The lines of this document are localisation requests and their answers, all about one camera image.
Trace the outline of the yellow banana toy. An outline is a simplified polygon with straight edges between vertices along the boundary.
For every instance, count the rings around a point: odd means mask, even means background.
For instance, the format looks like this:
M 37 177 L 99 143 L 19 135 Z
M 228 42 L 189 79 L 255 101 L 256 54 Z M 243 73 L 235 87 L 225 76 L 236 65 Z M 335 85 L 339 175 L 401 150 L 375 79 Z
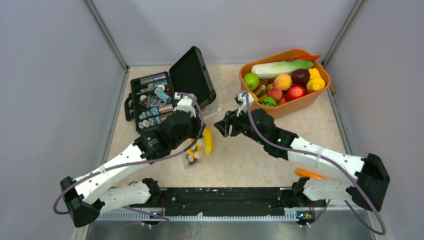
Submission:
M 203 130 L 204 154 L 209 156 L 213 150 L 213 134 L 209 127 Z

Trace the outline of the yellow bell pepper toy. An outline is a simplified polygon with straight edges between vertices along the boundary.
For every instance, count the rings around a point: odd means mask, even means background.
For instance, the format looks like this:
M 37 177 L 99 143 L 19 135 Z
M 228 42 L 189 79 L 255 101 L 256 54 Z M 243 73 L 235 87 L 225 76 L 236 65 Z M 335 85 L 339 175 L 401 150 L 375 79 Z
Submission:
M 190 148 L 187 152 L 187 161 L 188 164 L 194 164 L 198 160 L 202 159 L 205 156 L 204 154 L 204 146 L 196 144 L 192 148 Z

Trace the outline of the clear dotted zip bag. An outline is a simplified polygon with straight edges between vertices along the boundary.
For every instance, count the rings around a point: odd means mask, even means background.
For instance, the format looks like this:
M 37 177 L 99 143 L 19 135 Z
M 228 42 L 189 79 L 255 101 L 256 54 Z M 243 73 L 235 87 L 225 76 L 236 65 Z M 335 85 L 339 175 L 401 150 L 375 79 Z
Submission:
M 205 124 L 202 135 L 196 144 L 181 157 L 185 169 L 216 157 L 227 142 L 227 139 L 214 126 L 225 116 L 223 104 L 212 104 L 206 107 L 202 113 L 203 123 Z

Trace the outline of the green apple toy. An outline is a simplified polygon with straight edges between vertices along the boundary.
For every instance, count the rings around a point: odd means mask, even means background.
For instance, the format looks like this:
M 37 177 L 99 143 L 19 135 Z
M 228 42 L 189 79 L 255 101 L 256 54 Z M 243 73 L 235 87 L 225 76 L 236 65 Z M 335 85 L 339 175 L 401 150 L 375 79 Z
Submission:
M 260 78 L 257 74 L 250 72 L 243 77 L 243 81 L 250 91 L 255 90 L 260 84 Z

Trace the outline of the dark purple fruit toy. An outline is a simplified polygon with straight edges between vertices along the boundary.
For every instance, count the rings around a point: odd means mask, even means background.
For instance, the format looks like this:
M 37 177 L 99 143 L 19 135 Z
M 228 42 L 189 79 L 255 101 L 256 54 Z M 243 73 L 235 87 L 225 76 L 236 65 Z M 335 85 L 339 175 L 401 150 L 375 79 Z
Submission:
M 291 74 L 291 79 L 295 84 L 306 85 L 310 80 L 310 72 L 307 69 L 301 68 L 293 71 Z

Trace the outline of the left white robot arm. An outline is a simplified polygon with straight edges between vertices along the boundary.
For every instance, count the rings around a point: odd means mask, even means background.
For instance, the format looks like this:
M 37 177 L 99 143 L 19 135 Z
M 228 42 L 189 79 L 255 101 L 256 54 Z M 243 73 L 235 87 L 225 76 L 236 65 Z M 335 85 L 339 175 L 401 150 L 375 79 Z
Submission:
M 114 186 L 141 168 L 183 154 L 184 150 L 172 151 L 186 140 L 199 140 L 205 123 L 197 97 L 177 92 L 175 99 L 178 100 L 175 111 L 158 128 L 145 131 L 120 154 L 89 173 L 63 178 L 61 193 L 53 204 L 54 213 L 70 215 L 73 225 L 81 228 L 114 209 L 144 203 L 156 206 L 161 194 L 155 190 L 155 182 Z

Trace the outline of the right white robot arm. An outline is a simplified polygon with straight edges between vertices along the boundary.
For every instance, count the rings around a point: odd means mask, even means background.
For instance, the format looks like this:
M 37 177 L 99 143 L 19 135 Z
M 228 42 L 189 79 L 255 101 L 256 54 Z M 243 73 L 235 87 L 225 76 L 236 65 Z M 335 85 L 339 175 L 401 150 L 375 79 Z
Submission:
M 365 210 L 381 211 L 391 178 L 378 155 L 339 153 L 279 128 L 265 110 L 250 109 L 254 99 L 246 91 L 239 93 L 235 101 L 239 108 L 227 111 L 222 120 L 214 123 L 223 137 L 242 134 L 262 145 L 272 157 L 310 165 L 334 176 L 304 180 L 303 186 L 293 192 L 297 205 L 307 206 L 323 199 L 351 200 Z

